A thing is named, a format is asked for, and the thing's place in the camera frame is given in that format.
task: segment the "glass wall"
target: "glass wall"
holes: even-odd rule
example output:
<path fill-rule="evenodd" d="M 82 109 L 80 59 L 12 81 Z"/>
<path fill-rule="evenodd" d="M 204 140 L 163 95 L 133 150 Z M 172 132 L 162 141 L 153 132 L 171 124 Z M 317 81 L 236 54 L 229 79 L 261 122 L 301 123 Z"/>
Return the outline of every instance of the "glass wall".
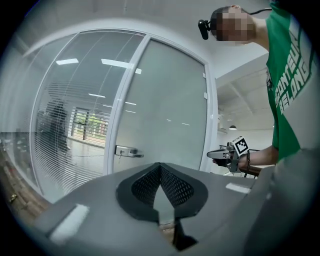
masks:
<path fill-rule="evenodd" d="M 30 120 L 35 96 L 53 59 L 72 38 L 53 41 L 23 56 L 15 40 L 7 47 L 0 68 L 0 131 L 3 147 L 19 172 L 37 187 L 30 157 Z"/>
<path fill-rule="evenodd" d="M 115 96 L 142 39 L 130 32 L 80 33 L 49 69 L 35 103 L 31 148 L 50 202 L 103 174 Z"/>

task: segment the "green t-shirt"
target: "green t-shirt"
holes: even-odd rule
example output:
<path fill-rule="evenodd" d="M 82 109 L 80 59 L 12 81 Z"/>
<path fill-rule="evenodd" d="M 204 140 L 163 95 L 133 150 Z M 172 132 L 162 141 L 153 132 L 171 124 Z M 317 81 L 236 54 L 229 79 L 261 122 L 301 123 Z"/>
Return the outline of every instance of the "green t-shirt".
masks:
<path fill-rule="evenodd" d="M 272 86 L 268 99 L 274 117 L 272 145 L 279 159 L 300 148 L 319 146 L 320 79 L 318 59 L 297 20 L 276 3 L 266 20 Z"/>

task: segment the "black cable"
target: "black cable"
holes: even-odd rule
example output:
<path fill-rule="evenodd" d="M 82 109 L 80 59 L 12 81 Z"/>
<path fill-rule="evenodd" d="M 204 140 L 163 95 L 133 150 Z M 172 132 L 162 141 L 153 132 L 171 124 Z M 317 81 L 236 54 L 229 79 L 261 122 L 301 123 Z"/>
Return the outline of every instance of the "black cable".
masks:
<path fill-rule="evenodd" d="M 246 172 L 248 173 L 250 168 L 250 150 L 248 150 L 248 153 L 246 154 L 246 160 L 247 160 Z"/>
<path fill-rule="evenodd" d="M 265 9 L 257 10 L 255 12 L 251 12 L 249 14 L 250 15 L 255 15 L 255 14 L 259 14 L 259 13 L 264 12 L 264 11 L 272 11 L 272 8 L 265 8 Z"/>

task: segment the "window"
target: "window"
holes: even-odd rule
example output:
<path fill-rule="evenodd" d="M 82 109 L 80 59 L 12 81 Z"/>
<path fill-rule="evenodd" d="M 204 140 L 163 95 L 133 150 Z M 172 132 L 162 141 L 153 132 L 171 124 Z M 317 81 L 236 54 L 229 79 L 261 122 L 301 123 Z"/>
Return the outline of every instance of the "window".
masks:
<path fill-rule="evenodd" d="M 76 108 L 70 119 L 73 139 L 104 146 L 110 114 Z"/>

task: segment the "glass door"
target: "glass door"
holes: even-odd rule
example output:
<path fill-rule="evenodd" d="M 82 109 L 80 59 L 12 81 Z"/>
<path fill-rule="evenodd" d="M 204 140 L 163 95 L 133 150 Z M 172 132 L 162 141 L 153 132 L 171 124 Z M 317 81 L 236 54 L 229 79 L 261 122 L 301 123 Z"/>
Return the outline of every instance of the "glass door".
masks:
<path fill-rule="evenodd" d="M 150 40 L 137 68 L 119 121 L 113 171 L 155 162 L 199 170 L 207 124 L 204 65 Z M 165 199 L 159 189 L 154 208 L 170 211 Z"/>

